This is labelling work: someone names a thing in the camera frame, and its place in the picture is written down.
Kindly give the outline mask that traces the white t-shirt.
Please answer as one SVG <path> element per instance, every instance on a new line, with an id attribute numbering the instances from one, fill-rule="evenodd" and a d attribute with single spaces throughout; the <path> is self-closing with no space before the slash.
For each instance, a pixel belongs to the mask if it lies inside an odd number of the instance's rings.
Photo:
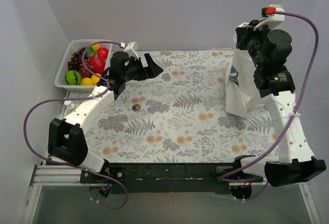
<path id="1" fill-rule="evenodd" d="M 254 71 L 255 66 L 248 51 L 234 48 L 225 75 L 226 112 L 247 119 L 248 113 L 260 103 Z"/>

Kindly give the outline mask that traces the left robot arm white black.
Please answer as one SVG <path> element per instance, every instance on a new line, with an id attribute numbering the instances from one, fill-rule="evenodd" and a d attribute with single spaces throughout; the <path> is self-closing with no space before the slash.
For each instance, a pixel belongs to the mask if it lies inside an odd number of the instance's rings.
<path id="1" fill-rule="evenodd" d="M 88 149 L 85 131 L 101 112 L 125 90 L 128 81 L 143 81 L 159 76 L 163 69 L 149 53 L 144 55 L 147 66 L 126 52 L 113 53 L 89 100 L 83 101 L 63 119 L 53 119 L 49 125 L 48 153 L 74 166 L 99 173 L 105 160 Z"/>

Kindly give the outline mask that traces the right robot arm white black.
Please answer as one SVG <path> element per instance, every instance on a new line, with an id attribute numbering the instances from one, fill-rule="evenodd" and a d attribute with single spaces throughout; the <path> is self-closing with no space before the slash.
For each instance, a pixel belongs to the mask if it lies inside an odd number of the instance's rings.
<path id="1" fill-rule="evenodd" d="M 316 159 L 304 135 L 298 113 L 295 84 L 285 66 L 292 51 L 291 36 L 280 29 L 270 29 L 253 20 L 236 28 L 236 48 L 251 58 L 256 92 L 270 112 L 278 135 L 279 160 L 271 162 L 262 157 L 245 167 L 249 157 L 240 160 L 246 174 L 267 179 L 273 187 L 308 182 L 326 170 L 323 159 Z"/>

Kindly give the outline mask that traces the small round brooch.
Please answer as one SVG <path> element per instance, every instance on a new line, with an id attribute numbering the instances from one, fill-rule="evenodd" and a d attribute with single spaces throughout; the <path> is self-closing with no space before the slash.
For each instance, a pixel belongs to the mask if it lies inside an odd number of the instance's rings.
<path id="1" fill-rule="evenodd" d="M 133 111 L 139 111 L 140 108 L 141 108 L 141 106 L 140 106 L 139 104 L 134 104 L 134 105 L 132 106 L 132 110 L 133 110 Z"/>

